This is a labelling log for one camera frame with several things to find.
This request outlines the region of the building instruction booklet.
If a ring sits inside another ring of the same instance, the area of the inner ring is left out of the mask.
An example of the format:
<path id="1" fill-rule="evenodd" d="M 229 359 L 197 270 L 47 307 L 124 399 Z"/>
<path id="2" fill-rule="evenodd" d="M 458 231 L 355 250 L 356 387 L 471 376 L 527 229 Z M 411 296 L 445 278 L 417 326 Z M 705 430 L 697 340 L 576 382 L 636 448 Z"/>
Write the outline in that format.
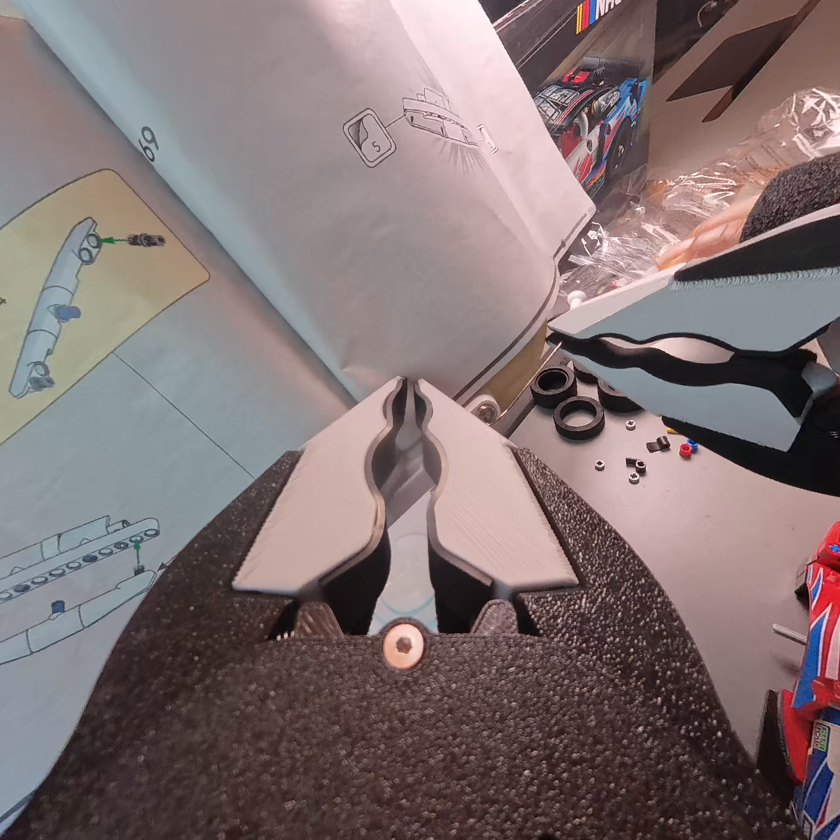
<path id="1" fill-rule="evenodd" d="M 594 205 L 479 2 L 2 2 L 2 838 L 169 562 L 395 375 L 470 399 Z"/>

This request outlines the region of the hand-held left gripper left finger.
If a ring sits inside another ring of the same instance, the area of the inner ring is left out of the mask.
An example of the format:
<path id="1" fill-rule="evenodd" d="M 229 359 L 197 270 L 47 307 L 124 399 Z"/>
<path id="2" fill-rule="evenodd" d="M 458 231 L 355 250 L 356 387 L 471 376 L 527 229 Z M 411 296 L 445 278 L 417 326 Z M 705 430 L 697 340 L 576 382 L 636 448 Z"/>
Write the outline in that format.
<path id="1" fill-rule="evenodd" d="M 408 380 L 394 377 L 307 441 L 236 573 L 236 590 L 308 595 L 377 548 L 383 491 L 402 458 L 407 394 Z"/>

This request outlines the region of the toy brick race car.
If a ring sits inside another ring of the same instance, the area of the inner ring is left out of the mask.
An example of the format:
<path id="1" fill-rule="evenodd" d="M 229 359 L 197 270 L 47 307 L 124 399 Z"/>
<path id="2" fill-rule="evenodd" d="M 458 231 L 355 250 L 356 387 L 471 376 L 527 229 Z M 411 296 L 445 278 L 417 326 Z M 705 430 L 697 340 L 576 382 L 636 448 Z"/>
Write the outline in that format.
<path id="1" fill-rule="evenodd" d="M 793 689 L 769 691 L 758 768 L 806 838 L 839 838 L 839 523 L 796 575 L 808 627 L 773 631 L 803 646 Z"/>

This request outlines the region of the person's right hand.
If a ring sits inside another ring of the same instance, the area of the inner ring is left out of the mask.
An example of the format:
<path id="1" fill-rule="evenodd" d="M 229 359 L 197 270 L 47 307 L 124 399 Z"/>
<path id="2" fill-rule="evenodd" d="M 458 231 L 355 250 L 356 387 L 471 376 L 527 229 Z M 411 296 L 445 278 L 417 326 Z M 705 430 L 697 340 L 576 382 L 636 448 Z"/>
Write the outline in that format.
<path id="1" fill-rule="evenodd" d="M 657 269 L 666 270 L 694 259 L 706 259 L 737 245 L 759 197 L 758 193 L 743 196 L 718 215 L 706 219 L 687 238 L 667 247 L 656 258 Z"/>

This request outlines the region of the grey desk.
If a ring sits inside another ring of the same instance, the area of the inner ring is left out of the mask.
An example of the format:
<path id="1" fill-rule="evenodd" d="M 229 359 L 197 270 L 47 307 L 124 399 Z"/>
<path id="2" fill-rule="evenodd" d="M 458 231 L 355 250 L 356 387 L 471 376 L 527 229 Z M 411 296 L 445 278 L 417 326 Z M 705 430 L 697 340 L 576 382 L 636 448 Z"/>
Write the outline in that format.
<path id="1" fill-rule="evenodd" d="M 838 499 L 756 476 L 700 446 L 651 454 L 635 486 L 625 457 L 643 457 L 665 434 L 658 416 L 637 413 L 637 428 L 607 413 L 602 433 L 570 442 L 550 412 L 535 406 L 511 434 L 532 450 L 646 563 L 693 636 L 730 723 L 756 756 L 768 690 L 791 688 L 802 648 L 773 633 L 777 623 L 803 634 L 805 608 L 795 573 L 838 520 Z M 604 471 L 594 462 L 603 459 Z"/>

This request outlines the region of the brown cardboard box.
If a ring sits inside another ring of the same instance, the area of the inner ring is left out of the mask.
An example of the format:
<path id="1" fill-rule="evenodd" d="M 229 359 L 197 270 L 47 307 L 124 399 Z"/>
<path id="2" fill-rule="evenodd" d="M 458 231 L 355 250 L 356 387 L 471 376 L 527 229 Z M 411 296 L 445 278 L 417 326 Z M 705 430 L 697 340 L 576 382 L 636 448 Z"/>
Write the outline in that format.
<path id="1" fill-rule="evenodd" d="M 655 84 L 650 158 L 715 154 L 807 88 L 838 89 L 838 1 L 742 1 Z"/>

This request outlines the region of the clear plastic bag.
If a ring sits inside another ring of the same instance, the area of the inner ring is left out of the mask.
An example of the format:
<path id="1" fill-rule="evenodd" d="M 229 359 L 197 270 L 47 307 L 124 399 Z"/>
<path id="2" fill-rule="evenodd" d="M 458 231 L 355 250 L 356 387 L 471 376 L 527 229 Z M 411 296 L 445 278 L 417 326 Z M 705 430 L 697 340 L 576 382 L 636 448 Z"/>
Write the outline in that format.
<path id="1" fill-rule="evenodd" d="M 838 90 L 812 87 L 767 111 L 744 140 L 710 162 L 650 180 L 646 197 L 665 214 L 702 221 L 761 192 L 778 174 L 838 150 Z"/>
<path id="2" fill-rule="evenodd" d="M 646 206 L 592 221 L 561 260 L 558 300 L 593 299 L 656 272 L 657 258 L 679 239 Z"/>

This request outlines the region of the toy car packaging box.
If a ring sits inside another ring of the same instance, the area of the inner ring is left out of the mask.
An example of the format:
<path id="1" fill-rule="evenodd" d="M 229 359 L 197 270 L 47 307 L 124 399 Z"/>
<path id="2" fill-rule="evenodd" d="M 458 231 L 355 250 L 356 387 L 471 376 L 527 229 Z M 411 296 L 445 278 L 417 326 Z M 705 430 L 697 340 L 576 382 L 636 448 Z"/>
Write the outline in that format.
<path id="1" fill-rule="evenodd" d="M 482 2 L 543 124 L 596 205 L 648 159 L 656 1 Z"/>

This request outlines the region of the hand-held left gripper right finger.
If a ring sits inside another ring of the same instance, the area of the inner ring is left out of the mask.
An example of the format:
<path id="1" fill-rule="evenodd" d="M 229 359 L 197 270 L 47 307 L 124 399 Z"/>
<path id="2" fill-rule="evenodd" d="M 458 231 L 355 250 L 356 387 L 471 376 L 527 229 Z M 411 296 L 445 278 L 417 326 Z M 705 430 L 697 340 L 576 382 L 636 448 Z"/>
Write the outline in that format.
<path id="1" fill-rule="evenodd" d="M 425 470 L 430 572 L 490 596 L 575 587 L 579 577 L 517 448 L 430 382 L 413 385 Z"/>

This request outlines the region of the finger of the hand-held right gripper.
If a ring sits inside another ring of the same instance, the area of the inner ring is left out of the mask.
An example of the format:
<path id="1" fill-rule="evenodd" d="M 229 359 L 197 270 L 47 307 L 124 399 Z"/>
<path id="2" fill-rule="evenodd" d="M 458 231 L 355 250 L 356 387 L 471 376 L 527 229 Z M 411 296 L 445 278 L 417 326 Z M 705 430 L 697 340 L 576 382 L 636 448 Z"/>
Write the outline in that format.
<path id="1" fill-rule="evenodd" d="M 583 301 L 549 329 L 576 340 L 692 338 L 779 355 L 814 340 L 838 313 L 837 266 L 700 280 L 666 271 Z"/>
<path id="2" fill-rule="evenodd" d="M 571 340 L 570 357 L 653 414 L 780 452 L 838 386 L 837 374 L 803 350 L 698 362 L 655 347 Z"/>

